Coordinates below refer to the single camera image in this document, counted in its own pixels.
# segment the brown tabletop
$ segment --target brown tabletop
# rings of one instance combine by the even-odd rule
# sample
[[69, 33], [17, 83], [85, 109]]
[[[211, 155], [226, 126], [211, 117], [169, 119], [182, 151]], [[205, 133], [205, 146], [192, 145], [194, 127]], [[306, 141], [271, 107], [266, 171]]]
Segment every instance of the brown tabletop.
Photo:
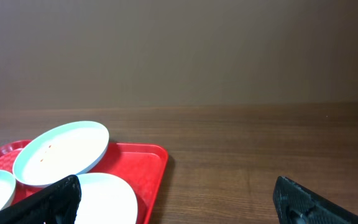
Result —
[[358, 215], [358, 103], [0, 111], [0, 146], [78, 120], [166, 148], [151, 223], [278, 223], [279, 175]]

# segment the tray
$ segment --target tray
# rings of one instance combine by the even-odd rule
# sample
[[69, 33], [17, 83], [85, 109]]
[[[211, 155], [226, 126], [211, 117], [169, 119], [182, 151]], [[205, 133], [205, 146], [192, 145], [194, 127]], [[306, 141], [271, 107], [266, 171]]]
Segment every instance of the tray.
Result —
[[[12, 172], [15, 158], [31, 140], [20, 140], [0, 147], [0, 169]], [[153, 144], [110, 142], [104, 157], [89, 172], [104, 172], [124, 179], [137, 199], [137, 224], [149, 223], [154, 202], [168, 161], [167, 151]], [[15, 204], [40, 189], [17, 182]]]

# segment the wooden table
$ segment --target wooden table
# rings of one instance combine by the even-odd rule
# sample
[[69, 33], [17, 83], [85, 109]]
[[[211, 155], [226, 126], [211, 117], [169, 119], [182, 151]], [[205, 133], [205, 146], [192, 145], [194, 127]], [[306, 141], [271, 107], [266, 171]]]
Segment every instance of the wooden table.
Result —
[[358, 215], [358, 103], [0, 111], [0, 146], [78, 120], [167, 149], [151, 223], [278, 223], [279, 175]]

